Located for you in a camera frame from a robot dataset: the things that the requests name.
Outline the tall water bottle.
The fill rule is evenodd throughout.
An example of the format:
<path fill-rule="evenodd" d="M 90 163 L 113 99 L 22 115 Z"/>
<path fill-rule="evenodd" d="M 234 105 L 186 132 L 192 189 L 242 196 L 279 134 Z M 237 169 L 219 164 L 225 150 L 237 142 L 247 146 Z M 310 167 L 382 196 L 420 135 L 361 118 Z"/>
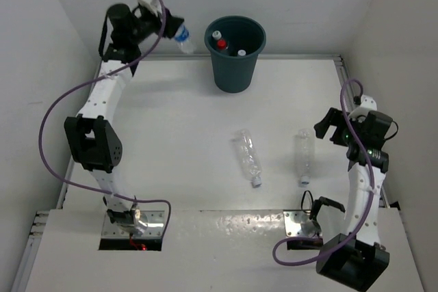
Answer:
<path fill-rule="evenodd" d="M 195 46 L 192 42 L 190 32 L 184 23 L 179 26 L 173 39 L 182 53 L 193 54 L 195 52 Z"/>

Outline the green label bottle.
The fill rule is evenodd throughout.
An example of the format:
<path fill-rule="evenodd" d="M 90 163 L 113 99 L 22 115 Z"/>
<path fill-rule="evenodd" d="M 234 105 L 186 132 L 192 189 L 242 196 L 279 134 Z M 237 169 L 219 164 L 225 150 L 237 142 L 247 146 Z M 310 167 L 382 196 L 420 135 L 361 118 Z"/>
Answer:
<path fill-rule="evenodd" d="M 215 31 L 211 34 L 211 36 L 212 36 L 212 38 L 213 38 L 215 41 L 219 41 L 219 40 L 222 39 L 222 34 L 221 34 L 220 31 L 218 31 L 218 30 L 215 30 Z"/>

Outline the red cap bottle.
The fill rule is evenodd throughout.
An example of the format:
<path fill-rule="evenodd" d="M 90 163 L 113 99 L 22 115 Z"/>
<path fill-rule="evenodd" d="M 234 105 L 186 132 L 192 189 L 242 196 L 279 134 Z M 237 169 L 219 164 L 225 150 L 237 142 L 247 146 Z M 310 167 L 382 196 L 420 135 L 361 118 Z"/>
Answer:
<path fill-rule="evenodd" d="M 229 45 L 225 39 L 219 39 L 216 41 L 216 50 L 217 52 L 228 55 L 229 54 Z"/>

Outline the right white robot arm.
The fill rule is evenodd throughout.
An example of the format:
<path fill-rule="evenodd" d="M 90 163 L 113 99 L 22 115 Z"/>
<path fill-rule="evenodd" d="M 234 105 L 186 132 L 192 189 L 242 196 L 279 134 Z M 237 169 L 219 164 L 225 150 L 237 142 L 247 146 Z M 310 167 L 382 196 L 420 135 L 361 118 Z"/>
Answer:
<path fill-rule="evenodd" d="M 373 109 L 357 108 L 345 118 L 341 110 L 330 108 L 314 126 L 320 139 L 335 127 L 330 140 L 348 149 L 350 181 L 346 206 L 321 197 L 312 208 L 324 239 L 316 271 L 355 291 L 367 291 L 389 265 L 390 255 L 378 233 L 378 208 L 389 169 L 389 155 L 382 147 L 392 123 L 391 117 Z"/>

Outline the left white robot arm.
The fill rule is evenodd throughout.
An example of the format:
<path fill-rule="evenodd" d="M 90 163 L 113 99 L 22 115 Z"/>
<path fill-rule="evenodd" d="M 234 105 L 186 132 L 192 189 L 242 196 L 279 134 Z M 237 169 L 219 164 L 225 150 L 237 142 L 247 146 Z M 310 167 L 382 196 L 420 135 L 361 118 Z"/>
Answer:
<path fill-rule="evenodd" d="M 112 121 L 123 90 L 135 75 L 138 66 L 135 60 L 141 56 L 140 44 L 160 31 L 164 38 L 172 39 L 182 30 L 183 23 L 183 18 L 170 12 L 162 19 L 143 5 L 134 9 L 123 3 L 110 6 L 98 48 L 100 81 L 95 83 L 78 114 L 64 121 L 73 160 L 106 192 L 103 199 L 110 222 L 131 235 L 144 233 L 147 223 L 133 196 L 120 198 L 125 184 L 117 167 L 123 145 Z"/>

